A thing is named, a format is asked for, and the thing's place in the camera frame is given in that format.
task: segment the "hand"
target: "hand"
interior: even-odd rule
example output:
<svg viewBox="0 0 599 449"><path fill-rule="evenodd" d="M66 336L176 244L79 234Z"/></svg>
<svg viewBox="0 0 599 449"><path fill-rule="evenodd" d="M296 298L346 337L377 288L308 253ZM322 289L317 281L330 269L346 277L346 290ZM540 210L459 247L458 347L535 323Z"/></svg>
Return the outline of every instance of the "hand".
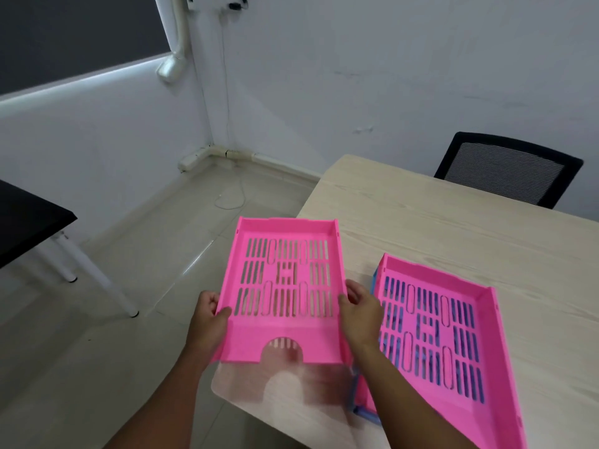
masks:
<svg viewBox="0 0 599 449"><path fill-rule="evenodd" d="M218 303L219 294L216 292L204 291L199 294L187 332L186 350L199 352L212 358L225 338L229 316L231 316L230 307L221 309L216 315Z"/></svg>
<svg viewBox="0 0 599 449"><path fill-rule="evenodd" d="M362 348L378 351L378 334L383 323L383 308L372 294L353 280L345 281L348 295L339 295L341 328L354 356Z"/></svg>

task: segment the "black tabletop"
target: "black tabletop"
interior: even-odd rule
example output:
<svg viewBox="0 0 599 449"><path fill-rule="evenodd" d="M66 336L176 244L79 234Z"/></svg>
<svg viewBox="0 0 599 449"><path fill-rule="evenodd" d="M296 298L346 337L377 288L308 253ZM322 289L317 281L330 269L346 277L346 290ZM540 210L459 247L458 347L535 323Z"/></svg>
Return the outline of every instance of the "black tabletop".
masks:
<svg viewBox="0 0 599 449"><path fill-rule="evenodd" d="M71 211L0 180L0 268L75 220Z"/></svg>

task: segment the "right hand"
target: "right hand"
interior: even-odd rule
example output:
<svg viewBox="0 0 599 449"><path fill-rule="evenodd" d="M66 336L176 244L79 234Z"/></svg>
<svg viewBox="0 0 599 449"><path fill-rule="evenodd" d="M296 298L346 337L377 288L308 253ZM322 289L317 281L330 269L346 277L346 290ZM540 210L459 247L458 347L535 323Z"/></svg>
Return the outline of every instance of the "right hand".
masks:
<svg viewBox="0 0 599 449"><path fill-rule="evenodd" d="M361 348L378 351L378 335L383 323L383 307L366 288L353 280L346 280L348 295L339 295L341 328L352 353Z"/></svg>

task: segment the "white table leg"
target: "white table leg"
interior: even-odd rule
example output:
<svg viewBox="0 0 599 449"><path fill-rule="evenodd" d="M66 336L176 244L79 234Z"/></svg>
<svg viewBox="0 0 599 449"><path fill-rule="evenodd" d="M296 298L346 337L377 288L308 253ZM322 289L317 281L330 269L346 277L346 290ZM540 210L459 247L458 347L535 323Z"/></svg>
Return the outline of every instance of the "white table leg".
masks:
<svg viewBox="0 0 599 449"><path fill-rule="evenodd" d="M52 252L51 249L49 249L48 246L44 245L44 243L38 244L37 246L35 246L35 251L40 254L40 256L50 264L50 266L52 266L54 269L56 269L56 271L58 272L58 274L60 274L61 276L64 277L64 279L67 282L74 282L75 280L77 280L77 276L74 275L72 273L72 271L70 269L68 269L61 261L58 257L56 257L56 254L54 252Z"/></svg>
<svg viewBox="0 0 599 449"><path fill-rule="evenodd" d="M113 299L129 314L129 317L137 317L139 310L135 305L124 295L118 286L116 286L99 267L83 252L78 246L68 239L65 234L56 234L54 240L67 253L69 253L75 261L98 283L106 290Z"/></svg>

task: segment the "wooden table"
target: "wooden table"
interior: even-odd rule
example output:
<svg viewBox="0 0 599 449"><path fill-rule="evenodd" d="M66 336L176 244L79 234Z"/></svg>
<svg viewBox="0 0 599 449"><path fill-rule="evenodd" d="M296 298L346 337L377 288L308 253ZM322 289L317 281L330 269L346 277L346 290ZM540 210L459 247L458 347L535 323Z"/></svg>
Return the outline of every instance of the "wooden table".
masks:
<svg viewBox="0 0 599 449"><path fill-rule="evenodd" d="M369 286L384 252L497 288L528 447L599 441L599 224L355 156L299 213L338 218L348 278ZM221 364L213 391L311 448L388 447L348 413L346 369Z"/></svg>

